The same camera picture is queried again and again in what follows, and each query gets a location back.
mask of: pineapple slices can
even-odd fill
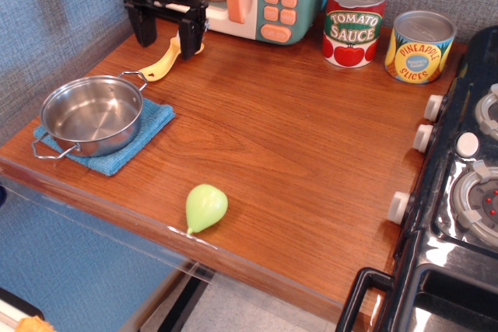
[[[438,79],[456,33],[456,25],[440,13],[402,13],[393,25],[384,63],[386,70],[407,83],[423,84]]]

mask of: yellow toy utensil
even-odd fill
[[[201,44],[199,51],[195,54],[200,54],[204,50],[204,44]],[[161,57],[161,59],[147,68],[140,69],[140,72],[147,78],[148,82],[159,81],[171,70],[174,62],[177,60],[178,55],[181,53],[180,37],[178,33],[170,40],[170,47],[168,51]]]

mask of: toy stove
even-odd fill
[[[431,96],[414,147],[415,190],[397,192],[393,275],[362,269],[337,331],[351,330],[368,288],[385,292],[374,330],[498,330],[498,26],[477,33],[447,95]]]

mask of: stainless steel pot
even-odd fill
[[[122,75],[138,74],[144,81],[137,88]],[[40,120],[43,136],[31,145],[38,159],[109,155],[130,143],[140,128],[142,90],[147,79],[141,72],[122,72],[119,76],[95,75],[77,79],[56,89],[44,101]],[[37,143],[51,136],[64,149],[58,156],[40,156]]]

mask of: white knob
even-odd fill
[[[424,112],[423,117],[431,122],[436,122],[437,114],[439,113],[442,102],[443,96],[431,95],[427,102],[426,111]]]
[[[406,208],[408,207],[408,201],[410,195],[404,192],[396,192],[391,201],[391,207],[389,208],[388,219],[393,221],[397,225],[401,225],[403,215],[405,215]]]
[[[434,126],[432,124],[421,124],[413,140],[413,148],[421,153],[425,153],[433,129]]]
[[[468,157],[472,157],[477,153],[479,149],[479,140],[477,136],[475,136],[471,132],[465,132],[460,135],[460,138],[457,140],[457,153],[460,157],[467,159]]]

